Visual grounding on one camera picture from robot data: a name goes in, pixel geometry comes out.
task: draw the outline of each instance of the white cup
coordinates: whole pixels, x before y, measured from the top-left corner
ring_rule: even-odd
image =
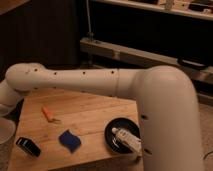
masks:
[[[13,121],[6,118],[0,118],[0,145],[6,143],[16,131],[16,125]]]

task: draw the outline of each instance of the wooden table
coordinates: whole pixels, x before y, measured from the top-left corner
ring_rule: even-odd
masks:
[[[43,105],[62,124],[48,123],[41,112]],[[65,90],[34,91],[25,98],[15,141],[20,136],[31,138],[42,153],[38,158],[30,157],[14,145],[8,170],[44,171],[116,157],[105,143],[104,129],[118,117],[137,123],[135,102]],[[58,141],[67,129],[82,142],[74,153]]]

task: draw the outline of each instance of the floor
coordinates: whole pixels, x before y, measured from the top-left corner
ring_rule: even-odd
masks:
[[[200,104],[201,128],[203,135],[204,154],[213,150],[213,106]],[[6,171],[13,139],[0,145],[0,171]],[[212,171],[213,154],[204,161],[206,170]],[[80,166],[58,169],[54,171],[139,171],[143,168],[142,160],[136,161],[134,155],[128,155],[110,160],[96,161]]]

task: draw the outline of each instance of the wall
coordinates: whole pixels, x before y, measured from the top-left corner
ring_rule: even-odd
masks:
[[[17,62],[79,64],[75,0],[31,0],[0,16],[0,78]]]

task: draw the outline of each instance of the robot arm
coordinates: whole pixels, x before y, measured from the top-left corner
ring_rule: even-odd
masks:
[[[16,64],[0,84],[0,114],[10,112],[27,92],[47,87],[136,100],[144,171],[204,171],[196,93],[180,70],[53,71]]]

